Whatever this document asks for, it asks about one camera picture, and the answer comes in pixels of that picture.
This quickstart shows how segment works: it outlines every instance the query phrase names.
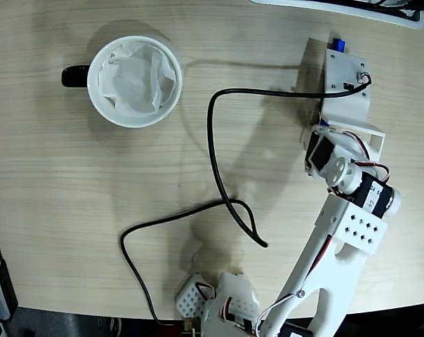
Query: wire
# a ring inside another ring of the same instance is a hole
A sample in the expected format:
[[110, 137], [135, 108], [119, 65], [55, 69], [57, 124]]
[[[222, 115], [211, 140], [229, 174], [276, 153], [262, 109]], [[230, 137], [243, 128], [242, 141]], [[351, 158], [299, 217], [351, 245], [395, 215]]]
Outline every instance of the wire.
[[353, 133], [351, 131], [343, 131], [342, 134], [347, 135], [347, 136], [351, 137], [352, 139], [354, 139], [359, 144], [360, 148], [362, 149], [363, 153], [365, 154], [365, 157], [368, 160], [370, 160], [368, 149], [366, 148], [363, 140], [359, 137], [359, 135], [357, 135], [356, 133]]
[[119, 320], [119, 328], [117, 330], [117, 337], [121, 336], [121, 318], [117, 318]]
[[[252, 210], [249, 208], [248, 204], [246, 204], [244, 201], [239, 200], [239, 199], [229, 199], [229, 201], [230, 201], [231, 204], [238, 204], [238, 205], [243, 206], [245, 208], [245, 211], [248, 213], [248, 216], [249, 216], [249, 219], [250, 219], [250, 222], [251, 222], [253, 228], [256, 228], [256, 222], [254, 220], [254, 215], [253, 215]], [[152, 315], [153, 319], [156, 321], [156, 323], [158, 323], [160, 325], [164, 325], [164, 326], [171, 325], [171, 324], [164, 324], [157, 318], [157, 315], [156, 315], [156, 312], [154, 310], [153, 302], [152, 302], [150, 293], [148, 291], [148, 288], [145, 285], [145, 282], [143, 281], [139, 272], [137, 271], [137, 268], [135, 268], [135, 265], [133, 264], [133, 261], [129, 257], [128, 251], [126, 250], [125, 238], [130, 233], [135, 232], [136, 230], [141, 230], [141, 229], [146, 228], [146, 227], [151, 227], [151, 226], [155, 226], [155, 225], [160, 225], [162, 223], [168, 223], [168, 222], [171, 222], [171, 221], [179, 220], [179, 219], [182, 219], [182, 218], [185, 218], [185, 217], [188, 217], [188, 216], [192, 216], [196, 213], [205, 211], [207, 209], [212, 209], [214, 207], [221, 206], [223, 204], [225, 204], [225, 202], [223, 200], [212, 201], [210, 203], [198, 206], [194, 209], [190, 209], [189, 211], [184, 211], [184, 212], [176, 214], [174, 216], [168, 216], [166, 218], [162, 218], [162, 219], [159, 219], [159, 220], [154, 220], [154, 221], [150, 221], [148, 223], [143, 223], [143, 224], [140, 224], [140, 225], [132, 226], [132, 227], [128, 228], [127, 230], [125, 230], [120, 235], [120, 242], [119, 243], [120, 243], [121, 252], [123, 253], [123, 256], [124, 256], [126, 262], [128, 263], [129, 267], [133, 271], [133, 273], [134, 273], [135, 277], [137, 278], [140, 286], [142, 287], [143, 293], [145, 294], [145, 297], [147, 299], [148, 308], [150, 309], [151, 315]]]
[[307, 276], [309, 276], [309, 275], [310, 275], [310, 273], [311, 273], [311, 272], [315, 269], [315, 267], [318, 265], [318, 262], [322, 259], [322, 257], [323, 257], [323, 255], [324, 255], [324, 253], [326, 253], [326, 250], [328, 249], [329, 244], [331, 243], [331, 241], [332, 241], [332, 235], [329, 235], [329, 234], [328, 234], [328, 236], [327, 236], [326, 240], [324, 241], [323, 247], [319, 250], [319, 253], [318, 253], [317, 257], [314, 259], [314, 261], [313, 261], [313, 263], [312, 263], [312, 266], [310, 267], [309, 272], [307, 273]]
[[282, 303], [284, 303], [284, 302], [286, 302], [286, 301], [288, 301], [288, 300], [290, 300], [290, 299], [292, 299], [293, 297], [295, 297], [295, 296], [298, 296], [299, 297], [299, 293], [303, 290], [303, 286], [304, 286], [304, 283], [306, 282], [306, 280], [307, 280], [307, 278], [308, 278], [308, 276], [310, 275], [310, 273], [316, 268], [316, 266], [318, 265], [318, 263], [320, 262], [320, 260], [322, 259], [322, 257], [323, 257], [323, 255], [324, 255], [324, 253], [326, 253], [326, 250], [328, 249], [328, 247], [329, 247], [329, 244], [331, 243], [331, 241], [332, 241], [332, 235], [329, 235], [328, 234], [328, 236], [327, 236], [327, 238], [326, 238], [326, 240], [324, 241], [324, 243], [323, 243], [323, 246], [321, 247], [321, 249], [319, 250], [319, 252], [318, 252], [318, 254], [317, 254], [317, 256], [315, 257], [315, 259], [314, 259], [314, 261], [313, 261], [313, 263], [312, 263], [312, 265], [310, 266], [310, 269], [309, 269], [309, 271], [307, 272], [307, 274], [306, 274], [306, 276], [305, 276], [305, 278], [304, 278], [304, 280], [303, 280], [303, 283], [301, 283], [301, 285], [300, 285], [300, 287], [299, 287], [299, 290], [297, 290], [295, 293], [288, 293], [287, 295], [285, 295], [284, 297], [282, 297], [282, 298], [280, 298], [279, 300], [277, 300], [276, 302], [274, 302], [273, 304], [271, 304], [268, 308], [266, 308], [265, 310], [263, 310], [262, 311], [262, 313], [259, 315], [259, 317], [257, 318], [257, 321], [256, 321], [256, 325], [254, 326], [254, 330], [255, 330], [255, 333], [256, 333], [256, 336], [257, 337], [260, 337], [260, 335], [259, 335], [259, 326], [260, 326], [260, 323], [262, 322], [262, 318], [272, 309], [272, 308], [275, 308], [275, 307], [277, 307], [278, 305], [281, 305]]
[[380, 167], [387, 172], [385, 177], [382, 179], [382, 182], [387, 183], [390, 179], [390, 169], [385, 164], [378, 163], [377, 161], [355, 161], [354, 164], [356, 164], [357, 166], [360, 166], [360, 167], [363, 167], [363, 166], [365, 166], [365, 167]]
[[262, 321], [262, 318], [272, 309], [277, 307], [278, 305], [292, 299], [293, 297], [297, 296], [297, 293], [290, 293], [289, 295], [283, 297], [282, 299], [278, 300], [277, 302], [271, 304], [268, 308], [266, 308], [265, 310], [262, 311], [262, 313], [259, 315], [259, 317], [257, 318], [256, 321], [256, 325], [254, 326], [254, 330], [256, 333], [257, 337], [260, 337], [259, 334], [259, 326], [260, 326], [260, 322]]
[[380, 6], [380, 5], [384, 4], [385, 2], [387, 2], [387, 0], [380, 0], [379, 2], [376, 2], [375, 4], [373, 4], [373, 6], [375, 6], [375, 7]]
[[[205, 286], [206, 288], [209, 288], [213, 291], [213, 297], [208, 297], [206, 296], [206, 294], [204, 293], [204, 291], [201, 290], [200, 286]], [[201, 283], [201, 282], [197, 282], [195, 284], [195, 287], [198, 289], [199, 294], [201, 295], [201, 297], [204, 300], [213, 300], [215, 297], [217, 297], [217, 291], [215, 290], [214, 287], [212, 287], [210, 284], [206, 284], [206, 283]]]
[[360, 86], [343, 92], [338, 93], [292, 93], [288, 91], [270, 91], [270, 90], [260, 90], [260, 89], [250, 89], [250, 88], [229, 88], [223, 89], [216, 92], [208, 105], [207, 109], [207, 141], [208, 141], [208, 150], [209, 157], [211, 160], [212, 172], [215, 178], [215, 182], [220, 192], [220, 196], [222, 197], [228, 211], [231, 213], [231, 216], [234, 218], [235, 222], [240, 226], [240, 228], [245, 231], [245, 233], [252, 238], [257, 244], [260, 246], [267, 248], [268, 243], [263, 241], [257, 233], [256, 224], [251, 223], [252, 231], [249, 229], [248, 225], [241, 219], [235, 208], [233, 207], [230, 199], [226, 193], [225, 186], [223, 185], [223, 181], [221, 180], [220, 171], [218, 170], [218, 164], [215, 153], [215, 145], [213, 141], [213, 109], [215, 107], [215, 103], [220, 96], [236, 94], [236, 93], [245, 93], [249, 95], [265, 95], [265, 96], [277, 96], [277, 97], [289, 97], [289, 98], [342, 98], [354, 95], [365, 90], [368, 86], [371, 85], [371, 77], [368, 73], [364, 74], [365, 77], [368, 78], [366, 83], [361, 84]]
[[229, 306], [231, 305], [231, 302], [232, 302], [232, 297], [228, 297], [225, 301], [225, 305], [222, 308], [222, 312], [223, 312], [222, 317], [225, 321], [227, 320], [226, 316], [227, 316], [227, 312], [229, 311]]
[[[135, 278], [138, 280], [140, 286], [142, 287], [142, 290], [145, 294], [145, 298], [147, 300], [148, 308], [150, 309], [151, 316], [156, 321], [156, 323], [160, 325], [170, 325], [170, 324], [164, 324], [162, 323], [159, 318], [157, 317], [156, 311], [154, 309], [154, 305], [151, 299], [151, 295], [148, 291], [148, 288], [145, 285], [145, 282], [143, 281], [143, 278], [140, 276], [140, 273], [137, 271], [137, 268], [133, 264], [133, 261], [131, 260], [128, 251], [126, 250], [125, 245], [125, 238], [132, 232], [135, 232], [136, 230], [140, 230], [146, 227], [151, 227], [154, 225], [160, 225], [162, 223], [168, 223], [171, 221], [175, 221], [181, 218], [185, 218], [187, 216], [194, 215], [196, 213], [205, 211], [207, 209], [211, 209], [213, 207], [226, 205], [228, 211], [230, 212], [231, 216], [234, 218], [234, 220], [237, 222], [239, 227], [250, 237], [253, 241], [255, 241], [260, 246], [266, 248], [268, 247], [268, 243], [262, 240], [262, 238], [259, 236], [257, 227], [256, 227], [256, 221], [253, 215], [253, 212], [251, 208], [246, 204], [244, 201], [239, 199], [230, 199], [226, 193], [225, 187], [223, 185], [223, 182], [220, 177], [220, 172], [218, 170], [218, 163], [216, 159], [216, 153], [215, 153], [215, 145], [213, 141], [213, 109], [216, 103], [216, 100], [223, 95], [229, 95], [229, 94], [235, 94], [235, 93], [245, 93], [250, 95], [266, 95], [266, 96], [277, 96], [277, 97], [289, 97], [289, 98], [312, 98], [312, 99], [322, 99], [322, 98], [343, 98], [348, 97], [350, 95], [354, 95], [356, 93], [360, 93], [364, 89], [366, 89], [368, 86], [371, 85], [371, 77], [368, 73], [364, 73], [364, 77], [368, 79], [366, 83], [361, 84], [360, 86], [343, 92], [338, 93], [292, 93], [287, 91], [270, 91], [270, 90], [260, 90], [260, 89], [251, 89], [251, 88], [229, 88], [229, 89], [223, 89], [221, 91], [216, 92], [208, 104], [208, 110], [207, 110], [207, 141], [208, 141], [208, 150], [209, 150], [209, 157], [211, 160], [211, 167], [213, 176], [216, 181], [216, 185], [218, 188], [218, 191], [220, 192], [220, 195], [222, 197], [222, 200], [219, 201], [212, 201], [211, 203], [204, 204], [202, 206], [199, 206], [197, 208], [191, 209], [189, 211], [185, 211], [182, 213], [179, 213], [174, 216], [169, 216], [166, 218], [162, 218], [159, 220], [150, 221], [148, 223], [143, 223], [140, 225], [134, 225], [127, 230], [125, 230], [120, 235], [120, 249], [123, 253], [123, 256], [128, 263], [129, 267], [131, 268], [133, 274], [135, 275]], [[248, 225], [243, 221], [243, 219], [240, 217], [240, 215], [235, 210], [233, 204], [239, 204], [243, 206], [249, 216], [251, 229], [248, 227]]]

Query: white bracket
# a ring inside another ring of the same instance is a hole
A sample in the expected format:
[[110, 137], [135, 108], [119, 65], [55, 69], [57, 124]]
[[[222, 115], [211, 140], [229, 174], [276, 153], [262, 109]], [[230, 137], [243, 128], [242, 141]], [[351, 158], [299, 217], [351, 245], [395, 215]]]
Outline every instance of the white bracket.
[[[333, 336], [346, 316], [366, 259], [376, 251], [387, 230], [387, 223], [333, 194], [328, 196], [315, 225], [278, 300], [299, 290], [302, 297], [297, 295], [273, 308], [262, 325], [262, 337], [277, 336], [291, 311], [316, 290], [317, 313], [308, 329], [314, 337]], [[329, 235], [329, 245], [311, 270]], [[336, 253], [340, 241], [344, 246]]]

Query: black cable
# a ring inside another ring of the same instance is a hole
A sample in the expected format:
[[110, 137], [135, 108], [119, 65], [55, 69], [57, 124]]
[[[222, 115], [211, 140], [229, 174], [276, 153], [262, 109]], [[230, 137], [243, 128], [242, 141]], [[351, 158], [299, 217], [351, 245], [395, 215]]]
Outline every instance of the black cable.
[[385, 2], [387, 2], [387, 0], [380, 0], [380, 1], [376, 2], [375, 4], [373, 4], [373, 6], [375, 6], [375, 7], [380, 6], [380, 5], [384, 4]]
[[[151, 315], [153, 319], [156, 321], [156, 323], [160, 325], [169, 325], [162, 323], [159, 318], [157, 318], [156, 312], [154, 310], [153, 302], [151, 299], [151, 295], [148, 291], [148, 288], [145, 285], [145, 282], [143, 281], [142, 277], [140, 276], [139, 272], [137, 271], [137, 268], [135, 268], [135, 265], [133, 264], [133, 261], [128, 255], [128, 252], [126, 250], [125, 245], [125, 238], [132, 232], [135, 232], [136, 230], [140, 230], [146, 227], [151, 227], [155, 225], [160, 225], [162, 223], [168, 223], [174, 220], [179, 220], [181, 218], [185, 218], [187, 216], [194, 215], [196, 213], [205, 211], [207, 209], [212, 209], [213, 207], [226, 205], [228, 211], [230, 212], [231, 216], [234, 218], [234, 220], [237, 222], [237, 224], [240, 226], [240, 228], [245, 231], [245, 233], [252, 238], [256, 243], [261, 245], [262, 247], [266, 248], [268, 247], [268, 243], [263, 241], [259, 234], [257, 233], [257, 227], [256, 227], [256, 220], [254, 219], [253, 212], [251, 208], [246, 204], [244, 201], [239, 199], [230, 199], [226, 193], [225, 187], [223, 185], [223, 182], [220, 177], [220, 172], [218, 170], [218, 164], [217, 159], [215, 155], [215, 147], [213, 144], [213, 108], [215, 105], [216, 100], [223, 95], [229, 95], [232, 93], [246, 93], [251, 95], [266, 95], [266, 96], [278, 96], [278, 97], [291, 97], [291, 98], [342, 98], [347, 97], [350, 95], [354, 95], [356, 93], [359, 93], [366, 89], [369, 85], [371, 85], [371, 77], [368, 73], [364, 73], [364, 76], [368, 78], [368, 81], [364, 84], [361, 84], [360, 86], [349, 90], [349, 91], [343, 91], [339, 93], [289, 93], [286, 91], [269, 91], [269, 90], [260, 90], [260, 89], [250, 89], [250, 88], [229, 88], [224, 89], [221, 91], [218, 91], [215, 93], [208, 105], [208, 111], [207, 111], [207, 139], [208, 139], [208, 149], [209, 149], [209, 156], [211, 158], [211, 166], [212, 166], [212, 172], [213, 176], [215, 177], [216, 184], [218, 191], [220, 192], [220, 195], [222, 197], [222, 200], [218, 201], [212, 201], [211, 203], [204, 204], [202, 206], [199, 206], [195, 209], [191, 209], [189, 211], [185, 211], [179, 214], [176, 214], [174, 216], [169, 216], [166, 218], [162, 218], [159, 220], [150, 221], [148, 223], [143, 223], [140, 225], [135, 225], [133, 227], [128, 228], [120, 235], [120, 248], [121, 252], [124, 255], [124, 258], [126, 259], [126, 262], [128, 263], [129, 267], [133, 271], [135, 277], [137, 278], [140, 286], [142, 287], [142, 290], [145, 294], [145, 297], [147, 299], [148, 308], [150, 309]], [[232, 204], [239, 204], [243, 206], [248, 213], [249, 220], [251, 223], [251, 229], [246, 225], [246, 223], [243, 221], [243, 219], [240, 217], [240, 215], [235, 210], [234, 206]]]
[[213, 108], [215, 106], [216, 100], [223, 95], [229, 95], [233, 93], [246, 93], [250, 95], [265, 95], [265, 96], [277, 96], [277, 97], [291, 97], [291, 98], [342, 98], [350, 95], [354, 95], [366, 89], [371, 84], [371, 77], [366, 73], [365, 76], [368, 77], [368, 81], [360, 86], [339, 93], [289, 93], [287, 91], [270, 91], [270, 90], [260, 90], [260, 89], [249, 89], [249, 88], [229, 88], [223, 89], [215, 93], [207, 109], [207, 141], [209, 149], [209, 157], [211, 159], [211, 166], [213, 176], [215, 177], [215, 182], [217, 184], [218, 191], [220, 192], [221, 198], [225, 202], [225, 205], [231, 216], [234, 218], [235, 222], [240, 226], [240, 228], [245, 231], [245, 233], [252, 238], [257, 244], [261, 245], [263, 248], [268, 247], [268, 243], [263, 241], [257, 231], [256, 224], [251, 223], [253, 231], [250, 231], [246, 223], [241, 219], [235, 208], [233, 207], [230, 199], [226, 193], [225, 186], [220, 177], [220, 171], [218, 170], [218, 164], [215, 154], [215, 145], [213, 142]]
[[[248, 213], [249, 220], [251, 222], [251, 227], [253, 228], [253, 231], [257, 234], [257, 231], [256, 231], [256, 222], [254, 220], [254, 215], [253, 215], [252, 210], [249, 208], [248, 204], [246, 204], [244, 201], [239, 200], [239, 199], [228, 199], [228, 201], [230, 201], [232, 204], [238, 204], [238, 205], [241, 205], [241, 206], [243, 206], [245, 208], [246, 212]], [[128, 251], [126, 250], [126, 246], [125, 246], [125, 238], [130, 233], [135, 232], [136, 230], [141, 230], [141, 229], [146, 228], [146, 227], [160, 225], [162, 223], [169, 223], [171, 221], [179, 220], [179, 219], [185, 218], [187, 216], [192, 216], [192, 215], [194, 215], [196, 213], [205, 211], [207, 209], [212, 209], [213, 207], [221, 206], [223, 204], [225, 204], [225, 202], [223, 200], [212, 201], [210, 203], [207, 203], [207, 204], [204, 204], [202, 206], [199, 206], [199, 207], [197, 207], [195, 209], [191, 209], [189, 211], [185, 211], [185, 212], [176, 214], [174, 216], [168, 216], [166, 218], [162, 218], [162, 219], [159, 219], [159, 220], [154, 220], [154, 221], [150, 221], [148, 223], [143, 223], [143, 224], [140, 224], [140, 225], [135, 225], [133, 227], [128, 228], [127, 230], [125, 230], [120, 235], [120, 248], [121, 248], [121, 252], [123, 253], [123, 256], [126, 259], [126, 262], [128, 263], [128, 265], [131, 268], [131, 270], [133, 271], [135, 277], [139, 281], [140, 286], [142, 287], [143, 293], [145, 294], [145, 297], [147, 299], [148, 308], [150, 309], [151, 315], [152, 315], [153, 319], [156, 321], [156, 323], [158, 323], [160, 325], [170, 325], [170, 324], [164, 324], [164, 323], [162, 323], [159, 320], [159, 318], [157, 318], [156, 311], [154, 310], [153, 302], [152, 302], [150, 293], [148, 291], [148, 288], [145, 285], [145, 282], [143, 281], [143, 279], [140, 276], [139, 272], [137, 271], [137, 268], [135, 268], [135, 265], [133, 264], [133, 261], [131, 260], [131, 258], [128, 255]]]

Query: perforated plate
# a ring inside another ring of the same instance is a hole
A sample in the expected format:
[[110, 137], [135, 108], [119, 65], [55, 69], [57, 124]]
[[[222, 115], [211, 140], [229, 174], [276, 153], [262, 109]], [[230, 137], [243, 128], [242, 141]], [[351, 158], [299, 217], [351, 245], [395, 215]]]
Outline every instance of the perforated plate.
[[176, 298], [176, 308], [184, 318], [202, 318], [206, 300], [199, 293], [196, 284], [207, 282], [200, 274], [194, 274]]

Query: white plastic part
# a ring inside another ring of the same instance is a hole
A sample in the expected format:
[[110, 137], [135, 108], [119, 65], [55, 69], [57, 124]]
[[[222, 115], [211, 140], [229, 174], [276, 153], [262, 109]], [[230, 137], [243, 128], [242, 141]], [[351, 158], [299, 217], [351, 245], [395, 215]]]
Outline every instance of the white plastic part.
[[[363, 153], [357, 141], [354, 140], [354, 138], [347, 136], [345, 134], [342, 134], [340, 132], [337, 132], [335, 128], [330, 126], [315, 125], [312, 127], [312, 132], [320, 136], [320, 139], [318, 140], [316, 147], [311, 152], [310, 158], [313, 158], [315, 152], [319, 150], [319, 143], [323, 141], [324, 137], [326, 137], [328, 140], [330, 140], [334, 144], [333, 152], [331, 153], [328, 164], [325, 165], [324, 168], [322, 168], [321, 170], [318, 170], [318, 168], [314, 165], [312, 161], [309, 161], [311, 168], [309, 168], [307, 165], [305, 166], [306, 172], [309, 173], [313, 178], [317, 180], [319, 180], [320, 177], [327, 179], [328, 173], [332, 171], [332, 167], [331, 167], [332, 163], [334, 163], [334, 161], [336, 161], [338, 158], [341, 158], [341, 157], [345, 158], [346, 161], [348, 162], [366, 161], [365, 154]], [[373, 136], [371, 138], [373, 141], [374, 140], [376, 140], [376, 142], [378, 141], [377, 144], [379, 146], [376, 148], [364, 142], [370, 154], [371, 161], [379, 160], [380, 151], [383, 146], [384, 137], [385, 137], [385, 134], [382, 133], [382, 135], [379, 137]], [[367, 173], [377, 177], [377, 171], [374, 168], [366, 167], [362, 171], [366, 171]]]
[[[369, 61], [353, 55], [339, 53], [326, 49], [326, 78], [324, 91], [326, 93], [340, 93], [345, 91], [345, 84], [358, 87], [359, 74], [369, 73]], [[350, 121], [365, 122], [369, 113], [371, 88], [344, 98], [325, 98], [323, 100], [323, 119], [348, 119]]]
[[363, 9], [357, 9], [353, 7], [341, 6], [341, 5], [335, 5], [335, 4], [324, 4], [319, 1], [308, 1], [308, 0], [251, 0], [251, 1], [256, 2], [257, 4], [310, 8], [310, 9], [318, 9], [321, 11], [355, 15], [362, 18], [369, 18], [374, 20], [391, 22], [396, 25], [401, 25], [401, 26], [415, 28], [415, 29], [420, 29], [424, 27], [423, 12], [420, 13], [419, 21], [415, 22], [415, 21], [404, 19], [404, 18], [398, 18], [397, 16], [388, 15], [388, 13], [365, 11]]
[[382, 154], [383, 144], [385, 141], [385, 132], [375, 127], [374, 125], [363, 123], [359, 121], [348, 121], [346, 119], [327, 119], [329, 126], [341, 128], [346, 131], [353, 131], [359, 136], [368, 135], [368, 144], [364, 142], [366, 146], [370, 160], [380, 161], [380, 155]]
[[[228, 297], [232, 298], [228, 313], [235, 316], [235, 322], [225, 321], [221, 317], [221, 309]], [[247, 337], [248, 334], [238, 329], [236, 324], [241, 325], [243, 319], [247, 319], [254, 326], [259, 314], [259, 300], [249, 280], [243, 274], [223, 272], [218, 281], [217, 297], [206, 302], [206, 311], [201, 321], [201, 335]]]
[[176, 298], [176, 309], [184, 318], [202, 318], [204, 315], [206, 300], [199, 293], [197, 283], [207, 284], [201, 274], [193, 274]]
[[326, 182], [344, 194], [353, 193], [362, 181], [362, 169], [345, 158], [338, 158], [329, 168]]
[[402, 203], [402, 195], [401, 192], [393, 188], [393, 195], [390, 205], [387, 207], [387, 211], [385, 212], [386, 216], [393, 216], [399, 210]]
[[315, 226], [371, 255], [388, 229], [385, 221], [333, 194], [327, 197]]
[[[304, 296], [273, 308], [261, 326], [262, 337], [277, 336], [290, 312], [317, 289], [317, 313], [308, 329], [314, 337], [334, 336], [349, 309], [366, 259], [376, 251], [387, 229], [381, 219], [333, 194], [328, 196], [315, 225], [278, 300], [299, 290]], [[310, 271], [329, 234], [333, 237], [327, 249]], [[336, 254], [340, 241], [345, 244]]]

